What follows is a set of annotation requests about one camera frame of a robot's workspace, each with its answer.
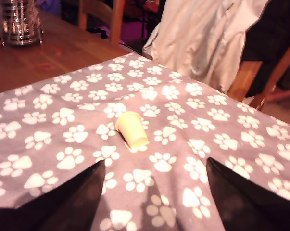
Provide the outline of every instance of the white garment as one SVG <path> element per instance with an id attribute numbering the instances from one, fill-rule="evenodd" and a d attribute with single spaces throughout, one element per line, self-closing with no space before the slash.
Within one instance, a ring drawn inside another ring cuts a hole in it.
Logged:
<path id="1" fill-rule="evenodd" d="M 143 52 L 154 61 L 227 93 L 246 31 L 270 0 L 167 0 Z"/>

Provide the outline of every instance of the small yellow cup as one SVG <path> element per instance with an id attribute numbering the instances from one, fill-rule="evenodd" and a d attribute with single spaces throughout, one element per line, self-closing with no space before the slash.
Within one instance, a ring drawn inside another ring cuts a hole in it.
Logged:
<path id="1" fill-rule="evenodd" d="M 147 135 L 136 112 L 125 112 L 117 120 L 115 128 L 125 138 L 130 148 L 137 148 L 148 143 Z"/>

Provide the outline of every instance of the wooden table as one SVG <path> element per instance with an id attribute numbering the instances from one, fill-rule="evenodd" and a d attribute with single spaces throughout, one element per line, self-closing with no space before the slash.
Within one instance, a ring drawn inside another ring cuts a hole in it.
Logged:
<path id="1" fill-rule="evenodd" d="M 0 92 L 97 64 L 128 52 L 41 12 L 43 44 L 0 48 Z"/>

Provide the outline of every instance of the table surface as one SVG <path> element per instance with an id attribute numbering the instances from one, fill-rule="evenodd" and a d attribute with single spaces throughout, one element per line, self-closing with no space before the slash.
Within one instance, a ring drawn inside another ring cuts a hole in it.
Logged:
<path id="1" fill-rule="evenodd" d="M 114 123 L 135 111 L 149 144 Z M 290 200 L 290 126 L 137 54 L 0 94 L 0 207 L 93 163 L 106 176 L 92 230 L 223 230 L 206 159 Z"/>
<path id="2" fill-rule="evenodd" d="M 0 47 L 0 92 L 97 64 L 128 52 L 46 12 L 43 44 Z"/>

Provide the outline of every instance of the tablecloth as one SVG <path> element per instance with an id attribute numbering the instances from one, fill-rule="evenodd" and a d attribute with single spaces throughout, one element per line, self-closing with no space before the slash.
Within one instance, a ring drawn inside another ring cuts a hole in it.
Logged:
<path id="1" fill-rule="evenodd" d="M 149 144 L 114 129 L 135 111 Z M 0 207 L 18 207 L 104 159 L 92 230 L 222 230 L 208 157 L 290 200 L 290 126 L 128 54 L 0 94 Z"/>

